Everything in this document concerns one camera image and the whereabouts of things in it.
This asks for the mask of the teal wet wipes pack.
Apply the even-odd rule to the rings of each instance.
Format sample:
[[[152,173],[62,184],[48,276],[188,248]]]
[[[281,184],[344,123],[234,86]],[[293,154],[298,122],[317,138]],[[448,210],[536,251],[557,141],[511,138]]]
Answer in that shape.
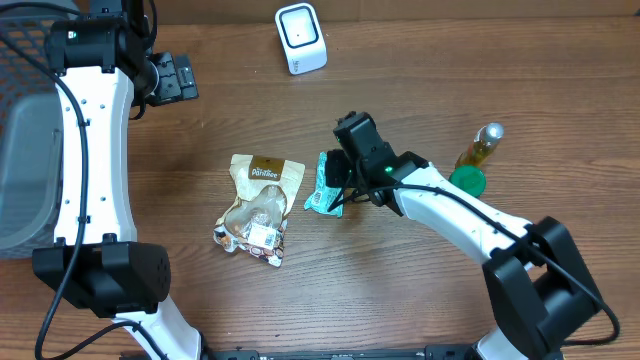
[[[342,205],[329,211],[329,207],[336,200],[340,189],[332,188],[327,185],[325,171],[326,163],[327,153],[321,152],[316,166],[315,190],[305,201],[304,209],[313,210],[322,215],[340,218],[343,215]]]

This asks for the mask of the brown Pantree snack bag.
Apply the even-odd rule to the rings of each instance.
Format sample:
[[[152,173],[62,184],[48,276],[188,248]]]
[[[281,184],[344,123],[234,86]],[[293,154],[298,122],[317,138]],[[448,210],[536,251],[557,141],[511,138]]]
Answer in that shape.
[[[236,197],[216,221],[215,243],[229,253],[241,250],[280,267],[284,233],[304,172],[304,164],[291,160],[233,155],[229,173]]]

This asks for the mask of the green lid white jar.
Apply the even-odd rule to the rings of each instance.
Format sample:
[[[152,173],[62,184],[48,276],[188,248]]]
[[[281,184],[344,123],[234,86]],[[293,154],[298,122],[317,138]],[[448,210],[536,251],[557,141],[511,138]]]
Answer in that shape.
[[[487,186],[487,179],[483,171],[471,165],[456,168],[449,176],[449,181],[473,197],[480,197]]]

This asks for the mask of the yellow oil bottle silver cap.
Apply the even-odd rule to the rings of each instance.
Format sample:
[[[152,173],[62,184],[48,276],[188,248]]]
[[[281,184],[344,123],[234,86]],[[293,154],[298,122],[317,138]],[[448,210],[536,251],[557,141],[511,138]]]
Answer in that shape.
[[[503,136],[504,127],[500,123],[492,122],[482,127],[473,142],[459,156],[455,168],[461,166],[481,167],[496,150]]]

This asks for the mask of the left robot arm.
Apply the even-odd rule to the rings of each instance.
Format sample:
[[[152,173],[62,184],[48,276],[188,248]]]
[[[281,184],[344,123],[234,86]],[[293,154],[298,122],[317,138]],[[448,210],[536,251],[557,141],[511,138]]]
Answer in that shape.
[[[128,191],[127,133],[147,107],[195,99],[184,56],[157,53],[153,2],[94,1],[55,22],[45,42],[63,115],[62,204],[35,275],[68,302],[110,320],[150,359],[206,359],[202,333],[171,299],[166,249],[141,243]]]

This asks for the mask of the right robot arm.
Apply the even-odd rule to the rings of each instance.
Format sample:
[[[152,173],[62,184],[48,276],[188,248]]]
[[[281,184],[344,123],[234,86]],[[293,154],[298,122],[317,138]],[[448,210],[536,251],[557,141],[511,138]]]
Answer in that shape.
[[[429,345],[428,359],[560,359],[604,304],[569,230],[483,203],[412,152],[397,155],[373,118],[351,111],[333,134],[327,181],[419,222],[482,268],[496,328],[471,345]]]

